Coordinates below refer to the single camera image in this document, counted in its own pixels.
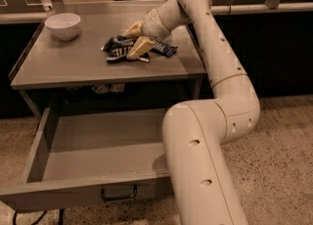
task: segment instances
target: drawer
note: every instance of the drawer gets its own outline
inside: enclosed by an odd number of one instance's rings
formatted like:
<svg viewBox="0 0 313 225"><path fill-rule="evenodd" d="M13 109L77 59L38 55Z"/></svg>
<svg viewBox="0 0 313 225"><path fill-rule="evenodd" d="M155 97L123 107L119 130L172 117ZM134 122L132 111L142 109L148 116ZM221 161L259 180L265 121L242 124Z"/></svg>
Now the drawer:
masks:
<svg viewBox="0 0 313 225"><path fill-rule="evenodd" d="M165 110L58 116L45 109L20 186L0 191L19 212L171 195Z"/></svg>

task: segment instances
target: concrete floor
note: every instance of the concrete floor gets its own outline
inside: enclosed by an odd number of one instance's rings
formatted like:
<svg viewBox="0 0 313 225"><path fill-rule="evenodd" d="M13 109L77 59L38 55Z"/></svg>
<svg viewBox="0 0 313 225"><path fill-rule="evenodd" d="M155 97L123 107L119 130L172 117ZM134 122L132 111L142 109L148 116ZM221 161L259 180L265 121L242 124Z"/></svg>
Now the concrete floor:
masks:
<svg viewBox="0 0 313 225"><path fill-rule="evenodd" d="M260 102L261 117L254 131L223 146L247 220L250 225L313 224L313 95ZM21 183L37 125L32 116L0 119L1 188ZM12 224L13 215L0 202L0 225ZM39 215L20 214L18 224L31 224ZM50 210L39 224L58 224L58 216L58 210ZM175 199L169 196L68 208L64 224L178 225L180 221Z"/></svg>

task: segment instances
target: white bowl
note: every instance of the white bowl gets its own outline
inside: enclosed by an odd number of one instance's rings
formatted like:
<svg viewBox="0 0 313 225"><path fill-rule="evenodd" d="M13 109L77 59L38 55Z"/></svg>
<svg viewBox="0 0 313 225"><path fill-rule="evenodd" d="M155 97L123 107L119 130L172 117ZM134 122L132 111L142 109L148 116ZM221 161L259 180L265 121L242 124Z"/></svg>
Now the white bowl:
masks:
<svg viewBox="0 0 313 225"><path fill-rule="evenodd" d="M80 16L73 13L57 14L48 18L45 25L58 39L70 41L80 32Z"/></svg>

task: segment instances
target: speckled floor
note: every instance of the speckled floor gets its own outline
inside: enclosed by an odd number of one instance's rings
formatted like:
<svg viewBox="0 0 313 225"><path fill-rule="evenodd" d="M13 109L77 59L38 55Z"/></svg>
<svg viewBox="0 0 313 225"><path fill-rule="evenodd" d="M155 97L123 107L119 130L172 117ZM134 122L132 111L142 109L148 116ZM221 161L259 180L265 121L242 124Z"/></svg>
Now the speckled floor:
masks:
<svg viewBox="0 0 313 225"><path fill-rule="evenodd" d="M252 133L223 146L223 152L250 225L313 224L313 95L261 99L261 117ZM0 186L21 182L35 135L34 117L0 120ZM0 224L14 212L0 204ZM28 225L40 213L20 214ZM58 224L52 210L39 224ZM64 224L178 225L171 196L136 202L68 208Z"/></svg>

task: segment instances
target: gray tabletop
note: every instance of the gray tabletop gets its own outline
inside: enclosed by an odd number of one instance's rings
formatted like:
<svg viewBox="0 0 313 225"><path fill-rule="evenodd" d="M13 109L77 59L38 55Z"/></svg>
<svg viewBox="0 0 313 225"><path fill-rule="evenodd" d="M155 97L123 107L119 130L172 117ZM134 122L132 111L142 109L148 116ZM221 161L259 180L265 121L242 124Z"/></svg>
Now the gray tabletop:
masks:
<svg viewBox="0 0 313 225"><path fill-rule="evenodd" d="M65 12L81 17L81 33L69 42L54 39L44 27L12 81L19 90L72 85L199 78L205 73L194 42L185 26L164 42L177 45L170 59L150 53L148 63L108 64L100 48L121 34L162 1L134 1L66 5Z"/></svg>

